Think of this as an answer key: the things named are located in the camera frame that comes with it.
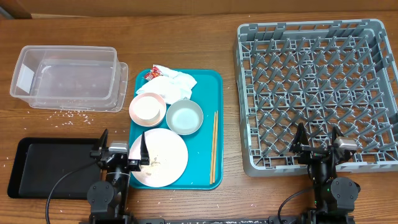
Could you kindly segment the white napkin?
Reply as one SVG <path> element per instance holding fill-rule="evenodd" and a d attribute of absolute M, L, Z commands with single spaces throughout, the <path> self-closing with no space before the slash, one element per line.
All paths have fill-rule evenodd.
<path fill-rule="evenodd" d="M 192 89 L 197 84 L 197 81 L 191 75 L 161 65 L 153 65 L 153 67 L 157 67 L 163 75 L 143 84 L 136 90 L 137 95 L 156 93 L 168 105 L 172 105 L 178 100 L 189 100 L 191 98 Z"/>

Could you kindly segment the white cup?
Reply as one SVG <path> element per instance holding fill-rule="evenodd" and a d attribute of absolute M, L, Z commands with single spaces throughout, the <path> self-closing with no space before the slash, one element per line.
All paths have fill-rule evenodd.
<path fill-rule="evenodd" d="M 133 106 L 134 114 L 143 121 L 154 121 L 159 117 L 159 102 L 152 96 L 143 96 Z"/>

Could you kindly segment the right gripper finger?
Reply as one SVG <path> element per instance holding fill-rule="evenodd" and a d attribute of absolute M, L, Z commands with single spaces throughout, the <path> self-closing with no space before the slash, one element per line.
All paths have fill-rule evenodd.
<path fill-rule="evenodd" d="M 338 126 L 333 126 L 332 128 L 332 135 L 331 135 L 331 143 L 334 146 L 341 146 L 342 140 L 344 140 L 344 136 L 340 131 Z"/>
<path fill-rule="evenodd" d="M 304 146 L 309 146 L 306 129 L 303 123 L 299 123 L 296 135 L 291 143 L 291 149 L 301 149 Z"/>

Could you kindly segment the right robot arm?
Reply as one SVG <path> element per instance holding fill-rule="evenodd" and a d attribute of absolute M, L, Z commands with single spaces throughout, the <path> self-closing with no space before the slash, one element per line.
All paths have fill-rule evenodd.
<path fill-rule="evenodd" d="M 354 223 L 348 214 L 354 210 L 361 187 L 347 177 L 338 177 L 336 167 L 349 161 L 357 148 L 355 140 L 343 136 L 336 126 L 332 129 L 330 145 L 312 147 L 303 123 L 298 125 L 289 151 L 298 155 L 299 164 L 307 166 L 313 185 L 292 197 L 312 190 L 315 207 L 303 212 L 296 223 Z"/>

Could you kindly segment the grey bowl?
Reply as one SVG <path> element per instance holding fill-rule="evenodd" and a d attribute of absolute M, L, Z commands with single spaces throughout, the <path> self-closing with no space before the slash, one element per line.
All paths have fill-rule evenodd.
<path fill-rule="evenodd" d="M 192 100 L 178 100 L 166 112 L 166 123 L 170 130 L 179 135 L 193 134 L 203 123 L 203 111 Z"/>

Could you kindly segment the red sauce packet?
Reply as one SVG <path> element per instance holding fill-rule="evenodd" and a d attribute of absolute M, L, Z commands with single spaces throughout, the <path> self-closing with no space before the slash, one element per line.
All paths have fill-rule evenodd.
<path fill-rule="evenodd" d="M 162 75 L 162 72 L 157 67 L 153 67 L 148 73 L 144 75 L 144 79 L 147 81 L 151 81 L 152 79 Z"/>

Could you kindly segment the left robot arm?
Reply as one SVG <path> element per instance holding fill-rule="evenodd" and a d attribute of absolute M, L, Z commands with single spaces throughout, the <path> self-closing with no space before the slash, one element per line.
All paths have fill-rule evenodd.
<path fill-rule="evenodd" d="M 88 189 L 87 201 L 91 206 L 90 223 L 137 223 L 137 219 L 126 211 L 131 172 L 140 172 L 142 166 L 150 164 L 145 134 L 141 135 L 139 157 L 129 158 L 128 144 L 114 142 L 107 146 L 108 130 L 104 130 L 90 151 L 95 164 L 106 172 Z"/>

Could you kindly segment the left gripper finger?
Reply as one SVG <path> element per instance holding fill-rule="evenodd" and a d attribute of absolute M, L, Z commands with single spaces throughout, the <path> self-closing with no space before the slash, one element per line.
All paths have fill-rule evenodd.
<path fill-rule="evenodd" d="M 106 149 L 107 140 L 108 140 L 108 130 L 105 129 L 104 132 L 102 133 L 101 137 L 95 143 L 95 150 L 100 151 L 100 150 Z"/>
<path fill-rule="evenodd" d="M 140 155 L 141 155 L 141 160 L 142 161 L 148 161 L 149 160 L 149 152 L 147 150 L 146 138 L 145 138 L 145 132 L 144 131 L 142 132 L 142 135 L 141 135 Z"/>

